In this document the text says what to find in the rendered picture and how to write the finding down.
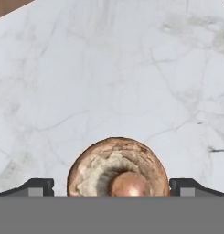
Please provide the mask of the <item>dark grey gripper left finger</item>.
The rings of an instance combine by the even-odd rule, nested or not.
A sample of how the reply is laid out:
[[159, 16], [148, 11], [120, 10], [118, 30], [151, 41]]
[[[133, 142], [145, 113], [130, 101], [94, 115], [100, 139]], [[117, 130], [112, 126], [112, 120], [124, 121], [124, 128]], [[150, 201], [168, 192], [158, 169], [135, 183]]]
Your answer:
[[31, 178], [22, 186], [15, 187], [0, 193], [0, 197], [53, 197], [53, 178]]

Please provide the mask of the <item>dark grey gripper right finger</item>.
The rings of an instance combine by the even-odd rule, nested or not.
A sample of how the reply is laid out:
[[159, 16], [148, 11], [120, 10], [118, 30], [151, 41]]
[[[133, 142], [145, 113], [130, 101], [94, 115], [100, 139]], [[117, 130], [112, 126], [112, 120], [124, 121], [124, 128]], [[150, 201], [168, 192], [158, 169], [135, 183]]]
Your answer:
[[170, 194], [179, 197], [224, 197], [224, 193], [206, 188], [193, 178], [171, 178], [169, 180]]

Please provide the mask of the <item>brown mushroom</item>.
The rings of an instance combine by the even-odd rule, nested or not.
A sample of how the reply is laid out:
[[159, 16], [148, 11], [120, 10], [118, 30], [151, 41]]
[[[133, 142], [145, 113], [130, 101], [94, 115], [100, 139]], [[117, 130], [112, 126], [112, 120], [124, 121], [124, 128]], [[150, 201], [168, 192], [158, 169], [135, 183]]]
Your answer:
[[162, 163], [146, 145], [110, 137], [87, 148], [74, 162], [67, 179], [69, 197], [117, 196], [131, 185], [129, 196], [168, 197], [170, 188]]

